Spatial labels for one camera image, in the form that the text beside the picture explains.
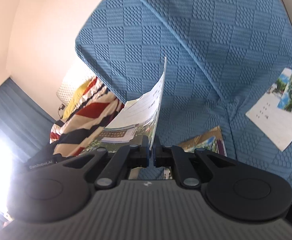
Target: curtain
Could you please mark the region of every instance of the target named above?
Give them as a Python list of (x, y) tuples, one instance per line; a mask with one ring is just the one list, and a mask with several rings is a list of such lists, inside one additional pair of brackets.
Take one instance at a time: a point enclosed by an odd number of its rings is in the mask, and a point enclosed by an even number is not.
[(11, 78), (0, 86), (0, 140), (14, 161), (25, 162), (48, 144), (53, 123)]

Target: yellow fabric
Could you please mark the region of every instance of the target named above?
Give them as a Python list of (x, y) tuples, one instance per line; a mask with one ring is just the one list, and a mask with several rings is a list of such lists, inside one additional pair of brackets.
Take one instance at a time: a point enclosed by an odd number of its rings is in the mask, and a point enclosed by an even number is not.
[(78, 89), (76, 89), (76, 91), (74, 92), (73, 97), (70, 100), (68, 106), (65, 108), (65, 111), (64, 111), (64, 114), (63, 114), (63, 119), (69, 118), (69, 116), (75, 110), (75, 107), (76, 107), (77, 103), (79, 102), (79, 100), (83, 96), (83, 94), (84, 94), (84, 92), (85, 92), (85, 90), (86, 90), (86, 88), (87, 88), (87, 86), (89, 85), (90, 82), (91, 82), (91, 80), (87, 80)]

